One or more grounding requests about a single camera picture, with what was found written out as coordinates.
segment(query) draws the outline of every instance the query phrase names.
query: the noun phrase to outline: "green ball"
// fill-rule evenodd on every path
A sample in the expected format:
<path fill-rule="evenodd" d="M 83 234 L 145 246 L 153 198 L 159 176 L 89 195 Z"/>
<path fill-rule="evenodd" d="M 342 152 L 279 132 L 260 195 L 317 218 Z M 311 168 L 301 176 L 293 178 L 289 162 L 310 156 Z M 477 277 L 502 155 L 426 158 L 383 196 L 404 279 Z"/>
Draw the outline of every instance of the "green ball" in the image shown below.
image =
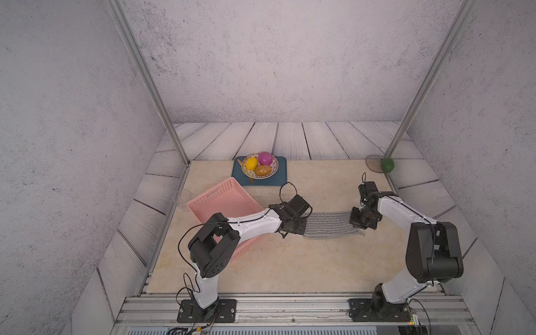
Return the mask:
<path fill-rule="evenodd" d="M 382 171 L 385 173 L 389 173 L 393 171 L 394 169 L 394 162 L 390 158 L 382 159 L 382 162 L 380 163 L 380 165 L 382 166 Z"/>

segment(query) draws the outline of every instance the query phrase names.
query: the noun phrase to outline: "striped cloth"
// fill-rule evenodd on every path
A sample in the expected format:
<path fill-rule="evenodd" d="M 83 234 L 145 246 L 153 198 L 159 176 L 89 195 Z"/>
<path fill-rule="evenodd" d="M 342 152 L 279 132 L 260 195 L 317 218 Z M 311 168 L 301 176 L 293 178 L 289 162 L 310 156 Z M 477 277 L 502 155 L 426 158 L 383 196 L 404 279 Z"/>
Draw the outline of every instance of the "striped cloth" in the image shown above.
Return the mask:
<path fill-rule="evenodd" d="M 363 230 L 350 224 L 348 212 L 313 212 L 307 218 L 304 237 L 308 239 L 334 239 L 351 234 L 364 235 Z"/>

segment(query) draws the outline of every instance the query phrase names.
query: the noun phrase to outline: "marble surface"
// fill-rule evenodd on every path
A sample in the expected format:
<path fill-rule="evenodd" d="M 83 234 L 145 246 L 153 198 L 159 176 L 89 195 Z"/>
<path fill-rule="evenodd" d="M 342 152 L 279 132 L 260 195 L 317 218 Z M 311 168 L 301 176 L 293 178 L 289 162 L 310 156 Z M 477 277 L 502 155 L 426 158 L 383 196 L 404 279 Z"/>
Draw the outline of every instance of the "marble surface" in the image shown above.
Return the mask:
<path fill-rule="evenodd" d="M 194 161 L 184 190 L 190 199 L 229 177 L 232 161 Z M 366 171 L 364 160 L 289 161 L 288 180 L 317 212 L 349 210 L 359 204 L 358 185 Z M 367 171 L 367 180 L 380 190 L 389 190 L 383 174 Z M 278 187 L 246 187 L 262 206 L 278 203 Z M 284 189 L 283 198 L 293 195 Z M 148 293 L 177 292 L 183 272 L 191 268 L 180 258 L 177 244 L 184 232 L 199 222 L 187 204 L 180 204 L 166 235 L 153 271 Z M 188 258 L 188 241 L 181 243 Z M 333 240 L 307 240 L 299 235 L 262 236 L 248 252 L 231 262 L 219 278 L 219 292 L 366 292 L 392 278 L 404 266 L 407 237 L 391 220 L 364 236 Z"/>

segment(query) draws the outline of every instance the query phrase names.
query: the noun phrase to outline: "pink fruit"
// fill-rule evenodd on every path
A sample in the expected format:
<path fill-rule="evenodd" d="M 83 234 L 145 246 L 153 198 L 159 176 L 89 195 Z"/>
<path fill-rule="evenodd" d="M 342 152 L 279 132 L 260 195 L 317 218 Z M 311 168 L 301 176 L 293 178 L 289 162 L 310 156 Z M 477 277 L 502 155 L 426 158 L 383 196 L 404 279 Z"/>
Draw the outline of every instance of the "pink fruit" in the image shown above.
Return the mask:
<path fill-rule="evenodd" d="M 270 165 L 272 163 L 272 155 L 269 152 L 261 152 L 259 154 L 259 157 L 257 158 L 259 160 L 259 164 L 261 165 Z"/>

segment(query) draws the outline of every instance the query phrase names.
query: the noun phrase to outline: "metal frame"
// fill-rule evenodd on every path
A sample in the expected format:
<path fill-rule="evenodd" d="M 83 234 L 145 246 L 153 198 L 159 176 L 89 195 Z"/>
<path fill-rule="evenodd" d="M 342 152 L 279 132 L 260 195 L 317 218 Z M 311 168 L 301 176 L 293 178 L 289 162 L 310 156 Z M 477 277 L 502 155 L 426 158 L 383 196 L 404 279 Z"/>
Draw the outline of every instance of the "metal frame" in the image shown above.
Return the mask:
<path fill-rule="evenodd" d="M 184 164 L 187 165 L 189 163 L 188 156 L 182 147 L 181 141 L 179 140 L 177 132 L 175 131 L 175 127 L 173 127 L 173 123 L 169 118 L 166 106 L 162 102 L 162 98 L 160 97 L 160 93 L 158 93 L 153 78 L 149 73 L 149 69 L 143 60 L 143 56 L 138 48 L 138 44 L 136 43 L 134 36 L 132 35 L 132 31 L 128 22 L 126 21 L 126 17 L 121 9 L 121 5 L 117 0 L 108 0 L 106 2 L 110 14 L 114 19 L 115 25 L 117 26 L 117 29 L 119 30 L 119 33 L 125 42 L 127 50 L 132 56 L 132 60 L 134 61 L 136 68 L 138 69 L 138 73 L 142 78 L 143 84 L 145 85 L 145 88 L 147 88 L 147 91 L 153 100 L 154 107 L 156 108 L 158 115 L 160 115 L 162 123 L 164 124 L 164 127 L 166 127 L 173 145 L 177 149 L 177 153 Z"/>
<path fill-rule="evenodd" d="M 384 157 L 390 158 L 393 155 L 398 143 L 402 140 L 402 137 L 406 133 L 407 129 L 410 127 L 410 124 L 413 121 L 415 114 L 417 114 L 419 107 L 421 107 L 421 104 L 425 99 L 426 94 L 430 90 L 430 87 L 434 83 L 434 80 L 439 73 L 441 65 L 443 65 L 443 62 L 449 55 L 450 50 L 452 50 L 452 47 L 460 36 L 460 33 L 463 30 L 465 24 L 467 23 L 467 20 L 473 12 L 477 2 L 478 0 L 464 0 L 462 2 L 461 7 L 456 14 L 456 17 L 454 18 L 454 22 L 452 22 L 449 31 L 447 32 L 445 38 L 443 39 L 443 42 L 437 50 L 437 53 L 434 56 L 434 60 L 428 68 L 428 71 L 426 72 L 426 75 L 423 78 L 419 89 L 417 90 L 415 96 L 413 97 L 413 100 L 410 103 L 410 106 L 404 114 L 404 117 L 402 118 L 400 125 L 398 126 L 398 130 L 394 134 L 393 140 L 391 141 L 391 144 L 389 144 L 389 147 L 387 148 Z"/>
<path fill-rule="evenodd" d="M 176 197 L 182 191 L 187 174 L 190 168 L 190 162 L 181 145 L 178 135 L 169 118 L 166 107 L 162 102 L 161 96 L 156 85 L 149 73 L 147 65 L 140 53 L 132 31 L 128 25 L 124 12 L 117 0 L 107 0 L 109 11 L 116 22 L 116 26 L 123 38 L 123 41 L 132 56 L 132 59 L 138 69 L 142 81 L 149 92 L 154 106 L 162 119 L 162 122 L 169 133 L 172 143 L 177 149 L 181 160 L 187 165 L 178 191 L 174 196 L 174 201 L 166 215 L 164 227 L 160 233 L 157 246 L 153 253 L 150 263 L 147 265 L 146 274 L 141 283 L 137 297 L 127 297 L 121 307 L 121 311 L 114 325 L 114 330 L 121 329 L 124 326 L 136 325 L 177 325 L 176 317 L 178 313 L 177 299 L 187 299 L 187 295 L 175 294 L 144 294 L 144 287 L 150 280 L 150 274 L 154 270 L 158 259 L 164 238 L 167 234 L 170 222 L 173 218 L 176 208 Z M 392 156 L 398 143 L 401 141 L 404 133 L 407 131 L 415 114 L 421 106 L 428 90 L 434 82 L 441 65 L 454 46 L 457 37 L 459 37 L 465 26 L 471 12 L 473 11 L 478 0 L 464 0 L 447 35 L 439 47 L 432 64 L 430 65 L 423 81 L 420 84 L 408 110 L 398 127 L 385 157 Z M 389 174 L 386 178 L 393 192 L 397 193 L 398 189 Z M 370 298 L 371 293 L 287 293 L 287 294 L 220 294 L 222 298 L 237 299 L 236 322 L 233 326 L 252 326 L 252 325 L 355 325 L 348 317 L 349 307 L 347 299 L 352 298 Z M 431 324 L 460 324 L 475 325 L 471 314 L 467 310 L 463 299 L 460 296 L 445 296 L 442 292 L 422 292 L 417 297 L 427 304 L 427 311 L 434 312 L 435 315 L 445 315 L 443 318 L 431 317 Z M 417 316 L 423 318 L 424 312 L 416 308 Z M 360 325 L 386 325 L 389 323 L 368 322 Z"/>
<path fill-rule="evenodd" d="M 223 299 L 236 299 L 236 321 L 227 326 L 279 325 L 407 325 L 407 322 L 353 323 L 348 316 L 349 298 L 371 298 L 371 293 L 272 293 L 219 294 Z M 424 304 L 431 324 L 474 325 L 475 322 L 460 296 L 446 296 L 442 292 L 423 292 L 416 297 Z M 189 299 L 186 294 L 179 301 Z M 424 310 L 412 302 L 417 320 L 428 323 Z M 175 294 L 143 294 L 127 297 L 121 307 L 114 328 L 128 326 L 177 326 L 179 304 Z"/>

